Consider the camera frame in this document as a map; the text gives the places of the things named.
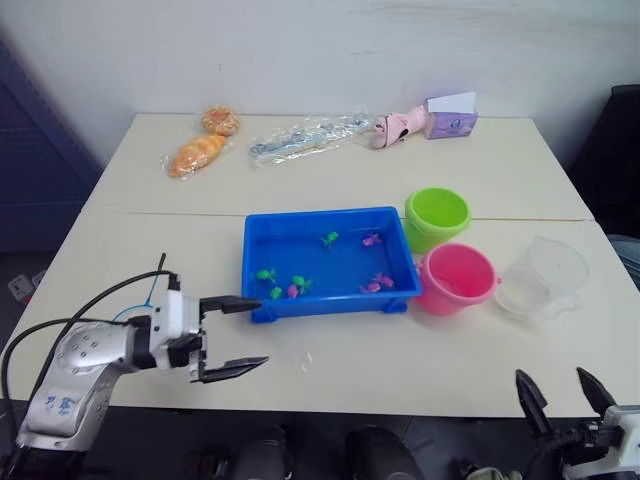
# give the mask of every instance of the white card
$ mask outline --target white card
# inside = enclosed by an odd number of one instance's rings
[[[429,98],[427,99],[427,110],[430,113],[475,113],[476,92]]]

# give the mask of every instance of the toy fish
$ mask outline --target toy fish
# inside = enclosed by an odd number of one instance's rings
[[[331,250],[331,246],[338,239],[339,236],[340,235],[338,235],[338,232],[329,232],[327,233],[327,238],[320,238],[320,240],[322,240],[322,243],[324,243],[325,247]]]
[[[287,288],[287,295],[289,295],[289,298],[296,298],[298,293],[300,292],[298,291],[298,287],[295,285],[289,285],[289,288]]]
[[[380,286],[379,283],[371,282],[369,285],[367,285],[367,288],[364,288],[361,286],[360,293],[376,293],[376,292],[379,292],[380,289],[382,289],[382,287]]]
[[[362,244],[365,247],[373,247],[376,243],[382,243],[382,240],[380,240],[380,235],[378,235],[377,233],[370,233],[364,238],[364,240],[362,240]]]
[[[376,273],[373,277],[373,281],[379,283],[384,287],[393,287],[393,280],[391,279],[391,277],[384,276],[382,275],[382,273]]]
[[[276,283],[276,269],[272,268],[271,270],[260,270],[256,273],[256,277],[259,280],[270,280],[271,283]]]
[[[273,287],[269,292],[269,296],[273,300],[278,300],[282,296],[282,289],[280,287]]]
[[[293,284],[298,287],[300,295],[304,295],[305,291],[311,289],[311,280],[305,280],[302,275],[294,275],[291,277]]]

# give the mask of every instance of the green bucket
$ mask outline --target green bucket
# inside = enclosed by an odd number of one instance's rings
[[[404,204],[404,233],[414,253],[426,253],[447,242],[469,226],[467,202],[446,188],[425,188]]]

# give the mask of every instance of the plastic bag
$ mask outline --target plastic bag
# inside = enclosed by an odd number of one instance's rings
[[[162,169],[170,177],[190,178],[213,162],[227,145],[222,135],[200,135],[184,144],[172,155],[161,159]]]
[[[240,119],[235,110],[223,106],[205,110],[199,123],[206,132],[204,135],[193,138],[173,154],[162,157],[162,169],[170,177],[191,178],[230,146],[229,137],[240,128]]]
[[[331,150],[370,129],[371,120],[361,112],[342,117],[310,117],[268,137],[254,139],[249,152],[254,166],[279,164]]]
[[[230,137],[238,133],[240,119],[233,108],[216,106],[202,113],[200,124],[211,135]]]

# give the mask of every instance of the wrapped bread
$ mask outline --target wrapped bread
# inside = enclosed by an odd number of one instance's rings
[[[230,108],[214,107],[202,115],[202,128],[213,135],[230,137],[240,128],[240,119]]]
[[[201,135],[178,149],[169,167],[169,176],[182,177],[206,167],[219,154],[227,139],[222,135]]]

